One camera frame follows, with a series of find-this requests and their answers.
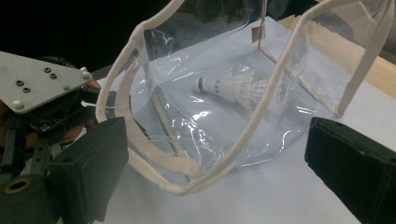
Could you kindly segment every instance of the shuttlecock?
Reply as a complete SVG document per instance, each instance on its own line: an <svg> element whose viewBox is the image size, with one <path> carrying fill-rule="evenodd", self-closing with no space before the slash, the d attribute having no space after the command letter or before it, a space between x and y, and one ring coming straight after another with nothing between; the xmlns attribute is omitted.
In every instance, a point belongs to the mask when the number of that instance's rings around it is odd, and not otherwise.
<svg viewBox="0 0 396 224"><path fill-rule="evenodd" d="M262 98L267 81L268 79L262 78L258 71L238 72L229 68L219 76L200 77L194 80L193 89L200 93L209 92L225 100L238 103L249 110L254 110ZM277 86L277 100L282 98L283 91L280 87L282 83L283 81L280 80Z"/></svg>

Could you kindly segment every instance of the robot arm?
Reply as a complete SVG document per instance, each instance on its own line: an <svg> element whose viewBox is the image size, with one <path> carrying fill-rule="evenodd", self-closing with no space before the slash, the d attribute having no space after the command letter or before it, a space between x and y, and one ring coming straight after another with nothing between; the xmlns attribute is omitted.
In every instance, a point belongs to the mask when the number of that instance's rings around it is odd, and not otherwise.
<svg viewBox="0 0 396 224"><path fill-rule="evenodd" d="M95 102L95 92L82 88L92 74L4 52L0 70L0 99L12 110L0 165L2 223L103 221L128 159L123 118L96 125L55 155L66 129L94 119L81 104ZM29 157L24 137L31 131L38 141Z"/></svg>

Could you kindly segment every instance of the gray metal plate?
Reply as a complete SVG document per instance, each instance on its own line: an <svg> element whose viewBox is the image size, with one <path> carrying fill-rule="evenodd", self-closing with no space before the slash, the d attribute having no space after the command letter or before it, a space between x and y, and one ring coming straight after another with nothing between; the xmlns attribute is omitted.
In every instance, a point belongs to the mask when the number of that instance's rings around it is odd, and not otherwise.
<svg viewBox="0 0 396 224"><path fill-rule="evenodd" d="M51 74L55 74L56 78L51 78ZM80 88L92 80L92 75L75 68L0 51L0 78L0 99L15 113L24 114Z"/></svg>

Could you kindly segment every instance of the transparent vinyl bag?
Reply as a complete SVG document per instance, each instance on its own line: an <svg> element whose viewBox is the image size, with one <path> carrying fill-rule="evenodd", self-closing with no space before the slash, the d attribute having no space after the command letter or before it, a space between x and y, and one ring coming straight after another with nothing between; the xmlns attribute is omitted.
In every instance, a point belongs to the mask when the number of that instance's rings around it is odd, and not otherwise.
<svg viewBox="0 0 396 224"><path fill-rule="evenodd" d="M129 164L145 178L175 194L199 191L275 159L319 109L341 117L387 37L393 4L322 1L291 31L265 17L266 1L171 1L135 27L96 116L125 117Z"/></svg>

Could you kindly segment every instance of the black background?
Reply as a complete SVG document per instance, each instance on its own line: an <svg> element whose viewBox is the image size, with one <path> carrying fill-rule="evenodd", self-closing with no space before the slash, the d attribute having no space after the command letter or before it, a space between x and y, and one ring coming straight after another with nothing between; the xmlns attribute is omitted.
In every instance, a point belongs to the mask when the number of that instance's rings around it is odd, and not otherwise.
<svg viewBox="0 0 396 224"><path fill-rule="evenodd" d="M89 71L114 63L138 23L169 1L8 1L0 10L0 50L55 55Z"/></svg>

